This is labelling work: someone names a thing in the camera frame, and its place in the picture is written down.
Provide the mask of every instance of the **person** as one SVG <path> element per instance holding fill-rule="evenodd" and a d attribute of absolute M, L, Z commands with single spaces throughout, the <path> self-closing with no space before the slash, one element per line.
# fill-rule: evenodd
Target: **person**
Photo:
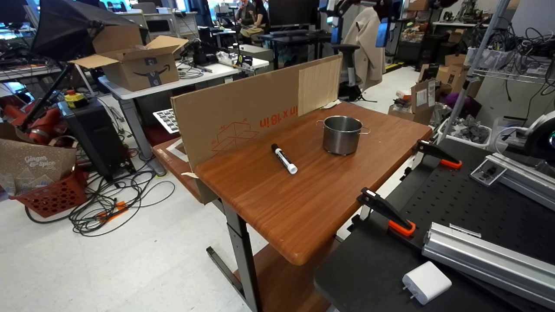
<path fill-rule="evenodd" d="M 266 30 L 269 28 L 269 18 L 267 18 L 267 11 L 262 4 L 262 0 L 255 0 L 253 5 L 253 23 L 250 26 L 243 26 L 241 28 L 241 35 L 245 38 L 253 38 L 257 35 L 266 33 Z"/>

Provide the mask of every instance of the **gray floor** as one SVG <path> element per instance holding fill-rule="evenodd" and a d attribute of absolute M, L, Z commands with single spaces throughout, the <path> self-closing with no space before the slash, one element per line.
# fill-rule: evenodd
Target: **gray floor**
<path fill-rule="evenodd" d="M 418 73 L 403 68 L 364 96 L 364 108 L 387 113 L 397 90 L 410 90 Z M 18 201 L 0 203 L 0 311 L 5 312 L 177 312 L 248 311 L 208 260 L 214 246 L 236 267 L 226 220 L 214 205 L 200 205 L 170 174 L 175 194 L 141 210 L 120 231 L 103 238 L 73 234 L 70 222 L 37 226 Z M 397 179 L 382 189 L 387 194 Z M 162 184 L 146 203 L 172 191 Z M 252 231 L 255 252 L 266 243 Z"/>

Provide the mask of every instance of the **pen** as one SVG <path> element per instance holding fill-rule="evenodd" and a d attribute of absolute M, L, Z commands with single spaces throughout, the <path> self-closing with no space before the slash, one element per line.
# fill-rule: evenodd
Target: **pen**
<path fill-rule="evenodd" d="M 295 163 L 292 163 L 281 151 L 281 148 L 278 144 L 273 144 L 273 153 L 278 156 L 278 160 L 283 163 L 283 167 L 290 172 L 290 175 L 295 175 L 299 172 L 299 168 L 295 167 Z"/>

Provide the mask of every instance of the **red crate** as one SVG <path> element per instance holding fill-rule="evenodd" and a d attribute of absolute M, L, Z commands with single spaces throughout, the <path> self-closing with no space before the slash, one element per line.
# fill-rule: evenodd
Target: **red crate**
<path fill-rule="evenodd" d="M 87 174 L 82 170 L 73 170 L 68 177 L 54 184 L 49 184 L 44 189 L 30 191 L 12 198 L 26 205 L 40 217 L 47 219 L 51 215 L 61 213 L 64 210 L 85 203 L 85 187 Z"/>

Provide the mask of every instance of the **stainless steel cup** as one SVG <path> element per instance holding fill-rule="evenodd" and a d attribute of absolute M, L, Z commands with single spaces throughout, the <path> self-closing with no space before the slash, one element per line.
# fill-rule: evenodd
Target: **stainless steel cup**
<path fill-rule="evenodd" d="M 352 155 L 358 151 L 363 123 L 356 118 L 335 115 L 325 120 L 325 151 Z"/>

